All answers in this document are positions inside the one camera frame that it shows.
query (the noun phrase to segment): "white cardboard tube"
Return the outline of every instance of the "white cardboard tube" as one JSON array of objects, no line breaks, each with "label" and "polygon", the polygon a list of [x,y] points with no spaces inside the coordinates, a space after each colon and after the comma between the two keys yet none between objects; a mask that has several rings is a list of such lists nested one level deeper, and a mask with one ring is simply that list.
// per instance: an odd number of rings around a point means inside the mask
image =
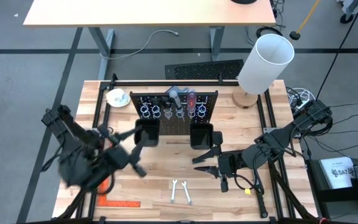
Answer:
[{"label": "white cardboard tube", "polygon": [[239,85],[250,94],[261,94],[274,82],[295,55],[292,44],[276,34],[256,41],[239,74]]}]

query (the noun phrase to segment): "wooden table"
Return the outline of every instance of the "wooden table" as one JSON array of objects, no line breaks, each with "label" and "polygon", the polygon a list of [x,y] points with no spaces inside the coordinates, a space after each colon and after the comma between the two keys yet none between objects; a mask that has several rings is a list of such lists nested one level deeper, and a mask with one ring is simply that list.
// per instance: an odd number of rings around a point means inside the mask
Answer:
[{"label": "wooden table", "polygon": [[[24,21],[29,27],[88,27],[105,57],[110,56],[114,30],[109,30],[106,41],[101,26],[211,26],[214,61],[219,60],[224,26],[274,24],[269,0],[248,5],[230,0],[34,0]],[[100,80],[107,66],[102,58]]]},{"label": "wooden table", "polygon": [[[96,106],[100,82],[85,81],[78,106],[76,122],[84,128],[91,128]],[[123,86],[125,92],[165,92],[169,86]],[[254,143],[254,139],[262,134],[257,106],[240,109],[231,100],[233,86],[191,86],[196,91],[219,92],[211,123],[215,131],[223,133],[223,151],[245,149]],[[284,127],[293,118],[288,104],[287,93],[283,80],[276,80],[270,87],[273,109],[278,127]],[[103,120],[102,107],[99,123]],[[267,122],[269,116],[264,102]],[[115,131],[127,131],[134,127],[139,116],[132,103],[123,108],[111,108],[108,125]],[[129,138],[122,145],[130,150],[134,140]],[[300,151],[300,145],[294,147]],[[212,166],[217,159],[208,159],[204,163],[191,163],[191,159],[205,153],[192,150],[189,136],[160,136],[157,147],[145,148],[142,151],[140,164],[148,175],[140,179],[131,167],[116,172],[116,185],[106,197],[99,197],[94,218],[105,216],[108,220],[194,220],[194,221],[246,221],[262,220],[255,192],[245,195],[239,190],[233,179],[229,179],[229,192],[221,193],[220,180],[212,175],[194,170],[197,166]],[[302,157],[284,156],[289,184],[299,201],[313,215],[317,215],[316,206],[311,193],[305,162]],[[258,169],[265,187],[264,201],[269,216],[276,216],[269,168],[265,164]],[[239,174],[253,181],[250,169],[241,169]],[[186,202],[186,195],[181,184],[177,184],[175,203],[170,203],[172,179],[188,182],[188,189],[193,205]],[[66,189],[60,185],[53,216],[61,214],[79,191],[77,187]],[[280,189],[280,197],[284,216],[288,216],[285,197]],[[108,201],[138,201],[140,208],[107,207]],[[87,214],[89,196],[86,198],[84,214]]]}]

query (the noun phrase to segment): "pegboard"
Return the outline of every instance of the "pegboard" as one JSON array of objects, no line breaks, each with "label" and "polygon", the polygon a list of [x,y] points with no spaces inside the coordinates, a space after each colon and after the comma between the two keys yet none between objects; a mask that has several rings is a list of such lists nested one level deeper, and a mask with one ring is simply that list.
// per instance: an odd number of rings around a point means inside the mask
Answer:
[{"label": "pegboard", "polygon": [[212,117],[212,113],[215,107],[216,99],[218,98],[218,91],[211,93],[197,93],[196,92],[196,110],[194,114],[189,114],[187,110],[187,96],[188,93],[178,93],[179,99],[181,101],[181,105],[183,107],[183,117],[182,114],[176,113],[175,103],[171,106],[172,115],[169,117],[166,116],[162,106],[160,105],[158,108],[160,109],[160,116],[158,117],[158,113],[153,113],[157,108],[152,104],[152,98],[157,98],[162,100],[163,97],[169,98],[169,93],[133,93],[130,92],[132,103],[134,104],[137,114],[142,119],[159,119],[160,120],[160,135],[190,135],[190,124],[191,123],[209,123]]}]

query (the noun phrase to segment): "desk leg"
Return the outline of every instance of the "desk leg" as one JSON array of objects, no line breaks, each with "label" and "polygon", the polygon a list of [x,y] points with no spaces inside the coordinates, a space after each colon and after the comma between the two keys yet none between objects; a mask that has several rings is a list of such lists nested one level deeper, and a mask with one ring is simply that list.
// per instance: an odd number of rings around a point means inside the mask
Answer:
[{"label": "desk leg", "polygon": [[219,60],[219,50],[221,49],[224,26],[210,27],[209,31],[211,33],[212,61],[216,62]]},{"label": "desk leg", "polygon": [[[110,29],[107,32],[106,39],[103,37],[103,34],[99,27],[89,27],[89,31],[100,50],[101,55],[105,57],[110,57],[110,49],[114,40],[114,29]],[[100,69],[98,80],[107,79],[108,70],[109,70],[109,60],[106,58],[101,58]]]}]

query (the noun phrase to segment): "silver wrench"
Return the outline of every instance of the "silver wrench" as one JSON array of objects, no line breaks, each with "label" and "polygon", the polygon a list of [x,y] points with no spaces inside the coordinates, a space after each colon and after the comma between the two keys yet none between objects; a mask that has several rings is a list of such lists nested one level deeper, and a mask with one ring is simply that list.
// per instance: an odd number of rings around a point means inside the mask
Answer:
[{"label": "silver wrench", "polygon": [[175,200],[175,189],[176,189],[176,186],[177,186],[177,182],[178,180],[172,180],[172,196],[171,196],[171,203],[173,203],[173,201]]},{"label": "silver wrench", "polygon": [[189,195],[189,191],[187,191],[187,182],[186,181],[183,181],[181,183],[181,185],[183,186],[183,188],[185,189],[185,192],[186,192],[186,197],[187,197],[187,202],[189,205],[191,205],[191,198],[190,198],[190,195]]}]

